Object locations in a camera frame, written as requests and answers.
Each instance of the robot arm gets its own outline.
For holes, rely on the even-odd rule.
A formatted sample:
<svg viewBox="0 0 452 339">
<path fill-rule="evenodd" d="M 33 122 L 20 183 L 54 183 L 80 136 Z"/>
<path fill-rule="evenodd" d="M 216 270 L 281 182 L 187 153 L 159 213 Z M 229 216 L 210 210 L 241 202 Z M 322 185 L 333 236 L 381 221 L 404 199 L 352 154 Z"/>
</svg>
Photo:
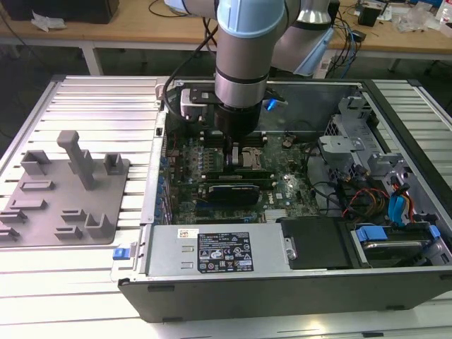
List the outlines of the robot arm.
<svg viewBox="0 0 452 339">
<path fill-rule="evenodd" d="M 233 141 L 257 127 L 270 66 L 312 73 L 330 36 L 326 34 L 331 26 L 329 0 L 165 3 L 178 11 L 218 21 L 215 95 L 222 105 L 216 107 L 215 125 Z"/>
</svg>

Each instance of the warning label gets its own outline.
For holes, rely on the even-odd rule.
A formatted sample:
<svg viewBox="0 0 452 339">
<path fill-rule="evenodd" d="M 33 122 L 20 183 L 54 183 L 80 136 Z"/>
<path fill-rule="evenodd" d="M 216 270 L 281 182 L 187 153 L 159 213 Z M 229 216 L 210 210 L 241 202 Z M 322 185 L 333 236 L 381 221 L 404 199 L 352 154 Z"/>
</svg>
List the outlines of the warning label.
<svg viewBox="0 0 452 339">
<path fill-rule="evenodd" d="M 249 233 L 198 234 L 198 270 L 201 273 L 253 271 Z"/>
</svg>

